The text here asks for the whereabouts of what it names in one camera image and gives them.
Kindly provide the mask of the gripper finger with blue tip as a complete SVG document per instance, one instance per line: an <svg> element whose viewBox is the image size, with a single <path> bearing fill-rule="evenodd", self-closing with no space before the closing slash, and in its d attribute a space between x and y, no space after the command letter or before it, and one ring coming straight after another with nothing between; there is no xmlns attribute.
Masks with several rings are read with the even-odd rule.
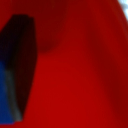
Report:
<svg viewBox="0 0 128 128"><path fill-rule="evenodd" d="M23 120L35 66L34 19L13 15L0 32L0 124Z"/></svg>

